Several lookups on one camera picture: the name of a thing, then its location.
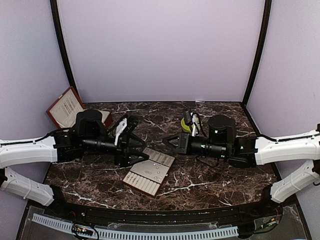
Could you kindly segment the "beige jewelry tray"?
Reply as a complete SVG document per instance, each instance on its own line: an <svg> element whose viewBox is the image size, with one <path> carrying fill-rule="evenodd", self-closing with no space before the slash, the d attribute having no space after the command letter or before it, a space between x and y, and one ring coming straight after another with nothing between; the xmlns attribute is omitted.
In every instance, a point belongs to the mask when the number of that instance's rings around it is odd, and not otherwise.
<svg viewBox="0 0 320 240"><path fill-rule="evenodd" d="M137 191L155 197L175 158L148 147L143 153L149 155L149 159L134 164L122 182Z"/></svg>

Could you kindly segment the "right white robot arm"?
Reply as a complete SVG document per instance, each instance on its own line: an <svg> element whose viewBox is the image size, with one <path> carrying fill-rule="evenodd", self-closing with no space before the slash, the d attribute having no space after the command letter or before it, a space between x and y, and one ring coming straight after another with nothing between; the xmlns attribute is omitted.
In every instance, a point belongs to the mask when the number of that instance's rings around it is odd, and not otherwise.
<svg viewBox="0 0 320 240"><path fill-rule="evenodd" d="M208 120L208 137L180 132L162 142L175 153L221 159L236 168L253 168L275 162L305 160L286 178L263 189L255 213L266 217L287 198L320 179L320 130L271 138L237 137L236 122L225 115Z"/></svg>

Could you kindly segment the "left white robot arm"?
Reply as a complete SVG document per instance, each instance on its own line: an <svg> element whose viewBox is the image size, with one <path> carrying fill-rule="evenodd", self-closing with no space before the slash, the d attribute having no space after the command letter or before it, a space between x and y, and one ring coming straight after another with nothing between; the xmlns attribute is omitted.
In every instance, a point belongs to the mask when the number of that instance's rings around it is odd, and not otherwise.
<svg viewBox="0 0 320 240"><path fill-rule="evenodd" d="M123 115L117 125L106 129L102 113L88 109L77 113L73 126L57 129L43 137L0 142L0 189L50 207L60 218L71 213L61 189L18 174L11 166L29 163L66 163L84 154L114 155L114 164L130 167L146 161L145 141L133 131L135 116Z"/></svg>

